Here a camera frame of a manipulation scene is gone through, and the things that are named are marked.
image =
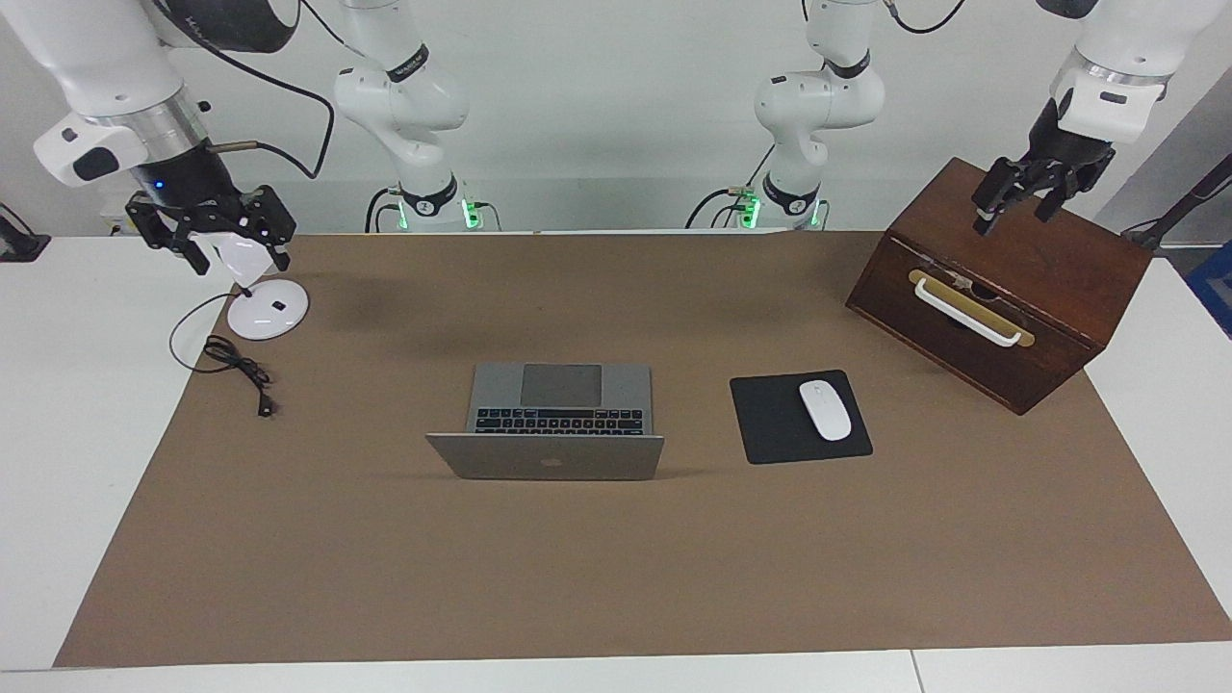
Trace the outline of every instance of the computer mouse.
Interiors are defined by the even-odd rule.
[[[851,435],[851,416],[833,385],[811,380],[800,386],[800,397],[822,438],[833,441]]]

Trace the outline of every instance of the laptop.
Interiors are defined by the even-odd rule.
[[[647,365],[484,363],[467,433],[428,441],[462,478],[642,481],[663,451],[653,420]]]

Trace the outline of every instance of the white handle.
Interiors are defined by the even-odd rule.
[[[1021,332],[1014,333],[1014,337],[1003,337],[993,328],[986,326],[984,323],[968,316],[967,313],[963,313],[958,308],[955,308],[954,306],[946,303],[941,298],[938,298],[936,296],[929,293],[928,290],[924,287],[925,284],[928,284],[928,277],[922,277],[918,282],[915,282],[917,298],[924,301],[929,306],[933,306],[938,311],[941,311],[942,313],[950,316],[951,318],[958,321],[960,323],[962,323],[963,327],[975,332],[979,337],[983,337],[984,339],[992,342],[993,344],[1004,348],[1014,346],[1015,344],[1019,343],[1019,340],[1023,339]]]

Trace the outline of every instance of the mouse pad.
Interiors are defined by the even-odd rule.
[[[800,386],[824,380],[834,386],[851,416],[851,434],[825,440],[800,397]],[[869,429],[856,406],[851,382],[843,371],[732,379],[736,418],[744,439],[744,456],[754,465],[861,457],[872,454]]]

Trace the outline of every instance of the robotic arm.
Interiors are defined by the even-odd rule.
[[[1035,215],[1048,221],[1067,200],[1092,190],[1115,155],[1112,144],[1137,141],[1190,43],[1228,0],[1036,2],[1080,18],[1083,32],[1052,83],[1026,154],[997,159],[972,195],[981,234],[1036,192],[1047,191]]]
[[[823,59],[816,72],[787,73],[761,84],[758,121],[774,136],[759,182],[758,226],[816,223],[817,194],[828,153],[821,131],[872,122],[886,88],[871,67],[869,33],[880,0],[812,0],[808,43]]]
[[[431,59],[404,0],[340,2],[351,46],[375,65],[338,75],[334,99],[339,109],[389,152],[403,213],[413,231],[473,228],[477,216],[435,134],[466,122],[466,91]]]
[[[229,313],[237,333],[264,339],[294,327],[308,308],[302,287],[249,286],[271,264],[288,266],[296,222],[271,187],[245,194],[232,182],[138,0],[0,0],[0,15],[73,110],[36,141],[43,166],[70,186],[132,171],[140,191],[127,211],[150,248],[203,275],[197,239],[223,239],[219,255],[244,292]]]

